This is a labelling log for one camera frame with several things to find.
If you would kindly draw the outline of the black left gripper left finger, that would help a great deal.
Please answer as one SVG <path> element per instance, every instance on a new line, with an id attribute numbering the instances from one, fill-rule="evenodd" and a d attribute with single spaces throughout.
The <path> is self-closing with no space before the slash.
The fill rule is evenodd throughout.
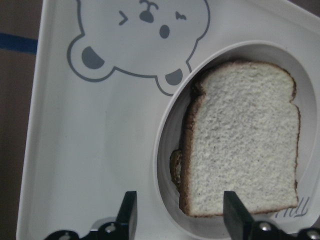
<path id="1" fill-rule="evenodd" d="M 115 226 L 115 240 L 134 240 L 138 221 L 137 192 L 127 191 L 118 211 Z"/>

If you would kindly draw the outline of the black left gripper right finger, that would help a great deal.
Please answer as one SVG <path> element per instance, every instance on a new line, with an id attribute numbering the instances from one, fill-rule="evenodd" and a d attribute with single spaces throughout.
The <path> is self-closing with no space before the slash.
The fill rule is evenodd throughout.
<path id="1" fill-rule="evenodd" d="M 248 240 L 254 218 L 234 191 L 223 193 L 223 222 L 232 240 Z"/>

